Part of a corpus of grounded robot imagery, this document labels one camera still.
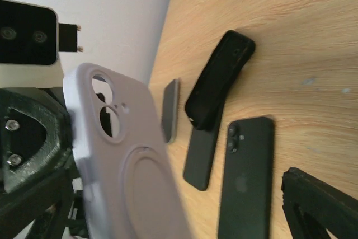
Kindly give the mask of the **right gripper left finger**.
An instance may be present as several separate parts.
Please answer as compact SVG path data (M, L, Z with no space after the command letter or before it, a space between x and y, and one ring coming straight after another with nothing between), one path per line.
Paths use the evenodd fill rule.
M1 89L1 237L61 238L73 201L63 90Z

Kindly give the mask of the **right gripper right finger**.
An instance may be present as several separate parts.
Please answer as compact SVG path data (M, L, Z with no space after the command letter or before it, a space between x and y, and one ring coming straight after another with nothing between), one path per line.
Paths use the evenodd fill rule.
M291 167L284 172L283 211L293 238L357 238L357 200Z

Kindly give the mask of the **black phone camera side up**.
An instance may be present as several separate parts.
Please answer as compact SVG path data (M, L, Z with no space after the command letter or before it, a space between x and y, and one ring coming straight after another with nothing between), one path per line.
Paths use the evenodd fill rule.
M229 124L218 238L269 238L274 139L268 117Z

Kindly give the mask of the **lavender phone case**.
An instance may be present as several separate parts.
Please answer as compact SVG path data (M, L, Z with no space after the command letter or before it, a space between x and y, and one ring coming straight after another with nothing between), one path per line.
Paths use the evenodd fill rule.
M83 63L63 92L90 238L191 238L148 87Z

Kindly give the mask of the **black phone case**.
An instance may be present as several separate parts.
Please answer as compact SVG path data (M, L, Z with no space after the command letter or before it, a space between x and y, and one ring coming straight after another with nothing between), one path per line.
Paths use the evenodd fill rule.
M251 38L234 30L222 36L185 103L185 113L194 128L208 128L255 48Z

